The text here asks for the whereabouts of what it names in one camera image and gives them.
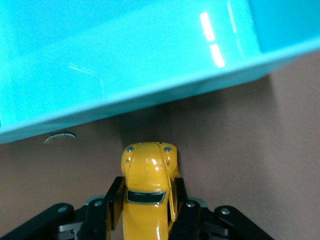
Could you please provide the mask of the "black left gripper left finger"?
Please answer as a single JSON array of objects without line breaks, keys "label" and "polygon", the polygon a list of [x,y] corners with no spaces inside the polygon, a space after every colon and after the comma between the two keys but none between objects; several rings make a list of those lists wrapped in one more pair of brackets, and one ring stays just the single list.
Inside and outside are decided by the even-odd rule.
[{"label": "black left gripper left finger", "polygon": [[57,203],[1,237],[2,240],[109,240],[120,219],[125,178],[114,179],[106,195],[81,208]]}]

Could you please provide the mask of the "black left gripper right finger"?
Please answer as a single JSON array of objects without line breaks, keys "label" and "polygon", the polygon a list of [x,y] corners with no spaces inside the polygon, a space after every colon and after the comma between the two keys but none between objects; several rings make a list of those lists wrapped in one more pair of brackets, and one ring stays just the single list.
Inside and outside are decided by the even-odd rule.
[{"label": "black left gripper right finger", "polygon": [[222,205],[211,211],[187,195],[184,179],[174,180],[178,203],[171,240],[271,240],[272,237],[237,208]]}]

